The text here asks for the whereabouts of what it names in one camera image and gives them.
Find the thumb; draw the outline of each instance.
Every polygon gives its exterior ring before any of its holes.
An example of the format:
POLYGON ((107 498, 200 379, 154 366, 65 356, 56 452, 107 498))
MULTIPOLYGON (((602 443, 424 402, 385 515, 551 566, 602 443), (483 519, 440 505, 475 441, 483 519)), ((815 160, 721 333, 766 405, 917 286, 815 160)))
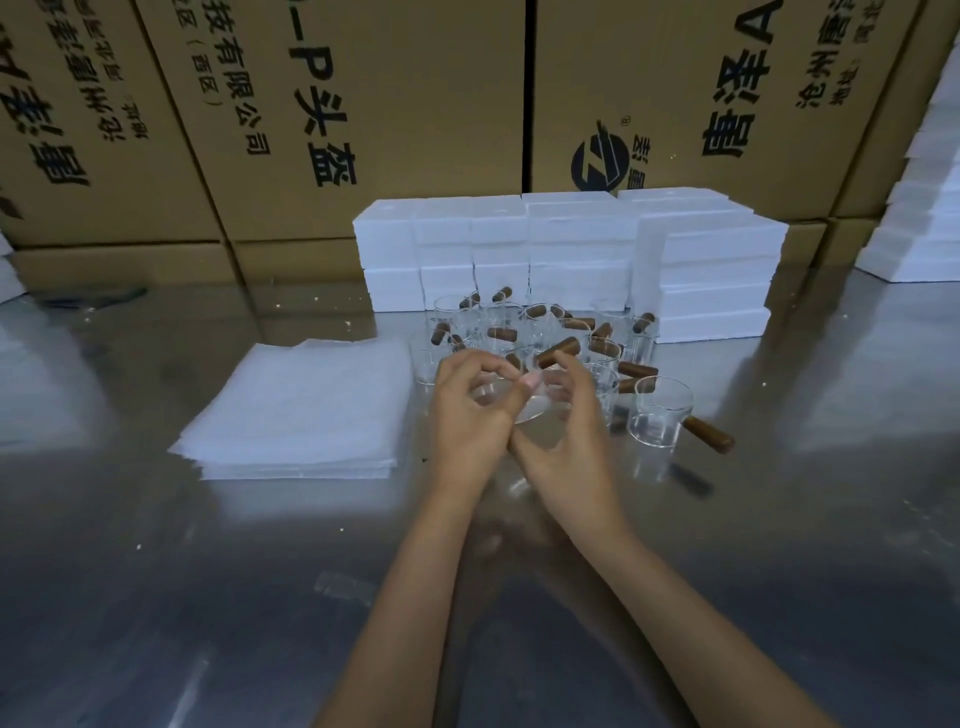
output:
POLYGON ((537 473, 541 469, 547 456, 545 450, 535 445, 533 440, 520 432, 516 427, 514 427, 510 433, 510 444, 507 450, 516 462, 519 463, 523 474, 531 480, 537 477, 537 473))
POLYGON ((520 414, 520 410, 523 409, 527 400, 530 399, 530 396, 537 387, 540 386, 542 381, 543 373, 540 370, 528 372, 514 382, 514 385, 507 394, 504 395, 498 405, 510 415, 511 420, 515 420, 517 415, 520 414))

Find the bare skin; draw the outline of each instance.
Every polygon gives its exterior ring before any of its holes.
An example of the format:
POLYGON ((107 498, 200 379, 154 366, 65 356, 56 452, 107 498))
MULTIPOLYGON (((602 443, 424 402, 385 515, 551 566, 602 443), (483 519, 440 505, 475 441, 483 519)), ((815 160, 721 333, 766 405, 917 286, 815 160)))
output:
POLYGON ((569 401, 566 434, 544 450, 513 429, 539 384, 467 350, 438 371, 429 493, 316 728, 430 725, 453 586, 473 509, 509 447, 527 479, 643 631, 703 728, 835 726, 727 619, 633 535, 614 488, 593 382, 562 352, 551 383, 569 401), (490 406, 469 397, 484 372, 513 380, 490 406))

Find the reflective tabletop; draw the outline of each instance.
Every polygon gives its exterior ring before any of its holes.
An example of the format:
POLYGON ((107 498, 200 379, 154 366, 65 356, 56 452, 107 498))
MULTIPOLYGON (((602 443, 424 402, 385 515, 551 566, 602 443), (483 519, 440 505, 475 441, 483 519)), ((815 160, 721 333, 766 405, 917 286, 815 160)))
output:
MULTIPOLYGON (((252 293, 0 305, 5 728, 293 728, 332 689, 422 494, 420 395, 386 480, 201 481, 166 450, 253 343, 423 317, 349 284, 252 293)), ((640 538, 846 726, 960 716, 958 354, 960 284, 812 273, 762 339, 655 348, 733 452, 614 437, 640 538)), ((464 547, 435 724, 693 724, 509 458, 464 547)))

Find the brown cardboard box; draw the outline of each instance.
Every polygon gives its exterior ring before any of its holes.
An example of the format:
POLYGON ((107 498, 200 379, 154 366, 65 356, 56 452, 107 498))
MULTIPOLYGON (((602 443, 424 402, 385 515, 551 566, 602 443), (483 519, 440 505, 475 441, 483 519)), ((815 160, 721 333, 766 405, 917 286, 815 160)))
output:
POLYGON ((28 291, 236 282, 222 243, 45 248, 18 251, 11 262, 28 291))
POLYGON ((958 28, 960 2, 924 2, 833 208, 835 217, 883 214, 958 28))
POLYGON ((522 2, 227 5, 137 0, 230 240, 348 237, 377 198, 520 191, 522 2))
POLYGON ((353 238, 236 243, 233 250, 249 285, 363 280, 353 238))
POLYGON ((767 292, 768 308, 773 310, 778 304, 797 298, 826 231, 827 223, 820 221, 790 226, 780 249, 780 265, 767 292))
POLYGON ((15 247, 221 238, 128 0, 6 3, 0 25, 0 227, 15 247))
POLYGON ((696 185, 826 217, 917 5, 540 3, 533 189, 696 185))
POLYGON ((870 241, 879 220, 831 219, 827 234, 813 259, 814 268, 850 267, 856 262, 860 250, 870 241))

